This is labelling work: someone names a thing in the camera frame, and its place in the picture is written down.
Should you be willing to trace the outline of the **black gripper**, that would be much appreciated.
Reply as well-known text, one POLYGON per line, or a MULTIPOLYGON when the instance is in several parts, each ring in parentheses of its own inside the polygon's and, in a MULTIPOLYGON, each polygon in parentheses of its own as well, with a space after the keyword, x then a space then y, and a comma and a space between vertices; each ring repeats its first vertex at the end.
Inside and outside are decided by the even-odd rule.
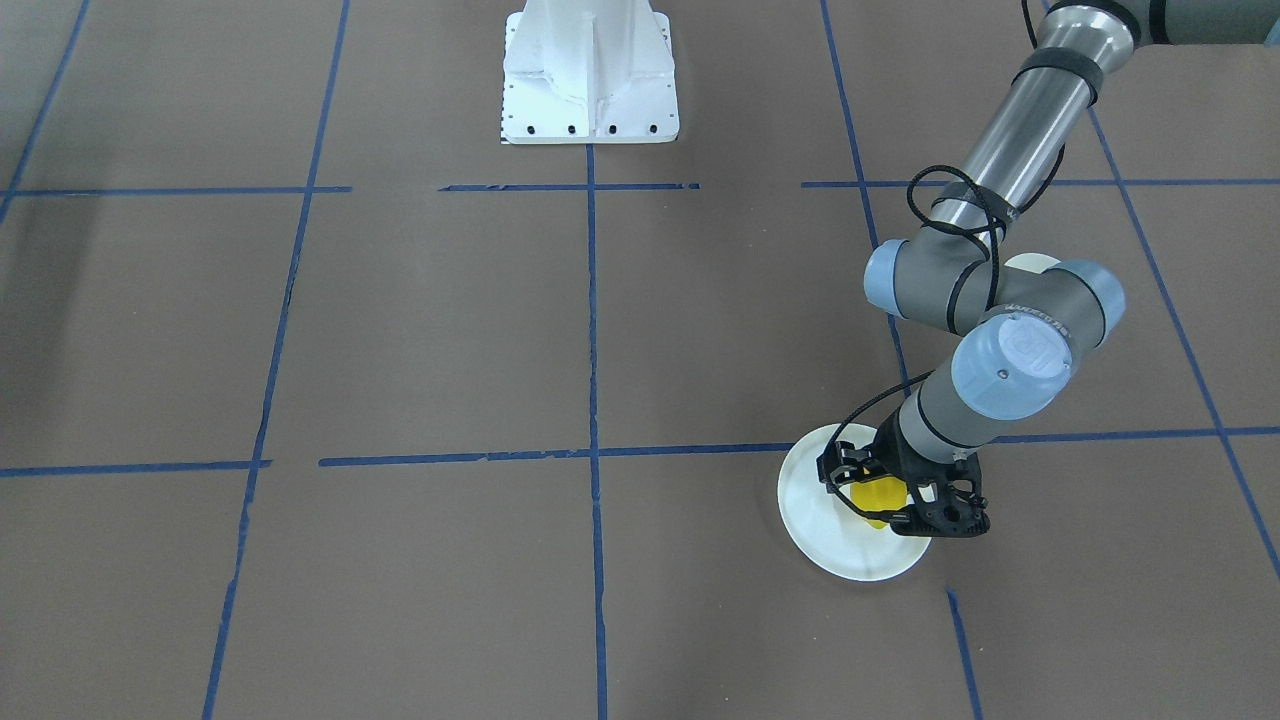
POLYGON ((946 471, 951 466, 919 455, 909 445, 899 413, 879 424, 872 451, 850 442, 828 442, 815 460, 818 480, 829 495, 852 483, 879 479, 881 466, 904 483, 909 505, 897 512, 865 512, 852 503, 861 520, 876 530, 888 528, 899 536, 936 537, 936 528, 925 515, 936 510, 936 501, 950 497, 946 471))

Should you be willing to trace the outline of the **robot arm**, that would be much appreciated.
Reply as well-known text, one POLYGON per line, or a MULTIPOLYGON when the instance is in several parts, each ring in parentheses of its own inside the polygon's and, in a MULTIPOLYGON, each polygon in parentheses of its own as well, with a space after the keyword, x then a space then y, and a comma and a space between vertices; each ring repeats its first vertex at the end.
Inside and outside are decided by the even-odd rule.
POLYGON ((959 337, 948 360, 910 391, 865 445, 832 432, 818 482, 867 524, 906 537, 989 529, 978 450, 1047 407, 1126 311, 1119 278, 1098 263, 1016 268, 1010 228, 1056 177, 1075 123, 1108 76, 1151 46, 1277 45, 1275 1, 1057 1, 1025 15, 1030 54, 948 183, 928 208, 908 183, 919 231, 870 255, 867 300, 891 316, 959 337))

